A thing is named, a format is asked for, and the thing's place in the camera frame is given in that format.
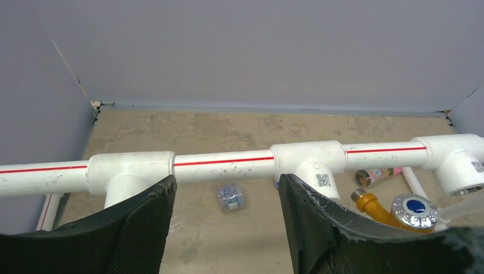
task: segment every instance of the threaded pipe end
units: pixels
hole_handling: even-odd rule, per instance
[[[366,191],[363,188],[357,188],[353,193],[351,193],[351,199],[357,203],[363,195],[366,194]]]

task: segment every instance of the red stripe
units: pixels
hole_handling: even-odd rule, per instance
[[[87,166],[30,168],[28,170],[0,170],[0,174],[34,172],[34,171],[52,171],[52,170],[74,170],[77,168],[87,168]]]
[[[404,147],[404,148],[384,148],[380,150],[348,150],[346,153],[366,153],[366,152],[389,152],[389,151],[407,151],[407,150],[426,150],[426,147]]]
[[[274,157],[262,157],[262,158],[249,158],[249,159],[233,159],[233,160],[218,160],[218,161],[206,161],[206,162],[192,162],[192,163],[175,163],[175,167],[180,166],[196,166],[199,164],[224,164],[224,163],[238,163],[238,162],[252,162],[262,160],[274,160]]]
[[[42,223],[41,223],[41,227],[39,228],[39,230],[41,230],[42,227],[44,226],[45,217],[47,216],[47,210],[49,210],[50,199],[52,199],[52,194],[49,196],[49,201],[47,202],[46,212],[44,212],[44,218],[42,218]]]

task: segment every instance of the white pvc pipe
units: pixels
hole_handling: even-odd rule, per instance
[[[146,178],[136,175],[120,175],[112,178],[106,186],[106,200],[104,208],[113,206],[128,198],[131,198],[156,182],[150,182]]]
[[[467,214],[484,211],[484,192],[471,199],[467,199],[439,210],[439,217],[453,220]]]
[[[272,178],[274,156],[270,150],[179,155],[174,173],[178,183]]]
[[[51,231],[54,226],[55,215],[63,194],[48,194],[42,208],[41,217],[36,230]]]
[[[429,199],[411,167],[403,167],[402,174],[404,175],[405,180],[407,181],[407,184],[409,185],[412,193],[420,195],[427,200]]]
[[[346,144],[346,169],[418,167],[427,162],[427,149],[419,142]]]
[[[0,166],[0,196],[87,191],[87,161]]]

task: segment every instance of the blue button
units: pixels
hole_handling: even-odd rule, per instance
[[[415,213],[423,213],[425,212],[425,205],[419,200],[408,200],[407,207],[409,210]]]

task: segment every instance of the gray wall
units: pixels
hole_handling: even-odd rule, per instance
[[[93,109],[28,0],[0,2],[0,165],[79,160]],[[0,199],[0,233],[35,230],[45,196]]]
[[[449,113],[459,133],[472,133],[484,137],[484,86],[460,103]]]
[[[45,0],[91,99],[433,111],[484,80],[482,0]]]

